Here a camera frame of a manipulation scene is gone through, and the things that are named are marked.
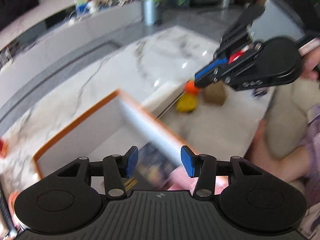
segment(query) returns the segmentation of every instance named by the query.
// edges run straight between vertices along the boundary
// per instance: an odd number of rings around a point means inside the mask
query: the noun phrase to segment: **logo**
[[[242,86],[244,86],[245,88],[246,87],[248,87],[248,86],[259,86],[259,85],[261,85],[261,84],[263,84],[263,82],[261,81],[261,80],[257,80],[256,82],[254,82],[254,81],[251,81],[250,83],[248,83],[248,82],[244,82],[243,84],[242,84]]]
[[[165,197],[165,194],[163,194],[162,192],[160,192],[160,193],[158,193],[156,196],[157,196],[158,198],[163,198],[163,197]]]

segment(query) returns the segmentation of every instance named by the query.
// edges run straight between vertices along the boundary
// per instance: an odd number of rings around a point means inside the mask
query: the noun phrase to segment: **yellow toy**
[[[191,93],[184,93],[177,101],[177,111],[187,113],[198,106],[198,98]]]

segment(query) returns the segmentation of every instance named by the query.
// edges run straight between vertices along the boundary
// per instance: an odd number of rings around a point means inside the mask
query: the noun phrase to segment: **person's hand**
[[[320,62],[320,47],[314,49],[303,57],[303,67],[301,77],[317,80],[319,73],[313,69]]]

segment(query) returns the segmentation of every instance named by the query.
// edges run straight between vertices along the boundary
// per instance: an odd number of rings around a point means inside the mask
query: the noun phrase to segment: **ribbed black surface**
[[[97,220],[79,231],[59,236],[25,231],[19,240],[304,239],[295,231],[281,236],[250,235],[224,221],[212,203],[194,200],[186,191],[161,193],[134,191],[128,199],[110,202]]]

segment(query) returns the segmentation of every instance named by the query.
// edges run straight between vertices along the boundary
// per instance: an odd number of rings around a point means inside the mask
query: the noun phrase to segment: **person's arm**
[[[279,161],[279,169],[276,171],[275,176],[286,182],[291,182],[306,175],[309,165],[308,151],[304,146],[301,146]]]
[[[301,77],[317,80],[319,74],[313,69],[320,62],[320,47],[314,49],[303,57],[303,70]]]
[[[310,164],[307,149],[301,146],[282,160],[276,159],[270,153],[265,140],[265,125],[266,121],[262,120],[252,141],[251,151],[245,158],[286,182],[306,175]]]

